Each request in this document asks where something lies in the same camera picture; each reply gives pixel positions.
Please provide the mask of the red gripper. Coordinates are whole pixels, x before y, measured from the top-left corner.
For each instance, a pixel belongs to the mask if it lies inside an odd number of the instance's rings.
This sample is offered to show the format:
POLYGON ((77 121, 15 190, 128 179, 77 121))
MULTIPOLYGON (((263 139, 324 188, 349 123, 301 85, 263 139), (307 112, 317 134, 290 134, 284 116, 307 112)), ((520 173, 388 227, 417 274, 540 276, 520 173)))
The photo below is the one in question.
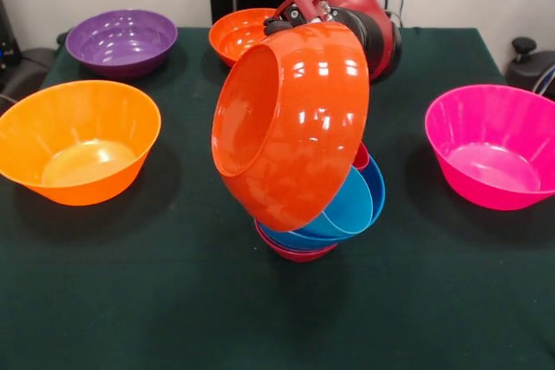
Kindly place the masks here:
POLYGON ((271 36, 306 23, 334 22, 333 6, 334 0, 285 0, 274 18, 264 20, 264 34, 271 36))

